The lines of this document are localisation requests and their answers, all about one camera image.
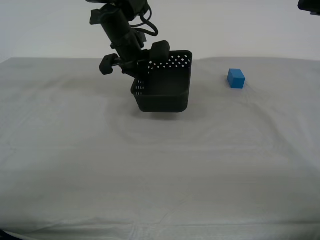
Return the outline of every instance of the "black mesh basket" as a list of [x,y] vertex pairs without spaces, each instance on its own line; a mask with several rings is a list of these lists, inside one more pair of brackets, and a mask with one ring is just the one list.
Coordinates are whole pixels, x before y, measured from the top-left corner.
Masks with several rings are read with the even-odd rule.
[[142,112],[180,113],[187,109],[192,53],[171,51],[167,62],[151,62],[146,79],[136,78],[131,93]]

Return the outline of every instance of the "black basket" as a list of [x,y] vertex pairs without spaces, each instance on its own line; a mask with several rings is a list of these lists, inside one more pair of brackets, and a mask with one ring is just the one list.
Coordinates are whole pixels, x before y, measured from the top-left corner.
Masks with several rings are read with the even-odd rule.
[[192,53],[171,51],[167,62],[151,62],[146,79],[136,78],[131,93],[142,112],[180,113],[187,109]]

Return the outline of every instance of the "white wall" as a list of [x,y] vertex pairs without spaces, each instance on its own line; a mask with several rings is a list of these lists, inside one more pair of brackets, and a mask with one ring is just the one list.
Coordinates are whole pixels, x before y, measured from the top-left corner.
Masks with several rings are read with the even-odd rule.
[[[196,59],[219,56],[320,60],[320,17],[298,0],[149,0],[160,31]],[[0,61],[10,57],[102,58],[110,41],[90,26],[85,0],[0,0]]]

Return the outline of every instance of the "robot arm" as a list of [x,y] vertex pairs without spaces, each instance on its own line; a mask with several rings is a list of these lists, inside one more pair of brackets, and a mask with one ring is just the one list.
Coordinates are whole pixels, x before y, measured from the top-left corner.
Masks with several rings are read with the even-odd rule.
[[[151,50],[142,50],[145,46],[146,34],[156,37],[159,34],[155,25],[150,22],[152,10],[147,0],[86,0],[89,3],[105,4],[101,9],[91,11],[91,25],[100,24],[111,41],[111,48],[118,53],[105,56],[100,71],[104,75],[113,72],[112,67],[120,66],[122,73],[134,78],[143,75],[147,63],[152,58],[168,58],[170,46],[166,41],[156,44]],[[142,23],[130,25],[136,17]],[[139,28],[147,25],[153,31]]]

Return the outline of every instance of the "blue block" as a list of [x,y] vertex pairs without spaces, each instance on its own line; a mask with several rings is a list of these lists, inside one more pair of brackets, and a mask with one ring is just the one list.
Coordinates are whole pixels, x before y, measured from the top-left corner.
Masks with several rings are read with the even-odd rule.
[[227,79],[232,89],[244,88],[246,77],[240,69],[230,69]]

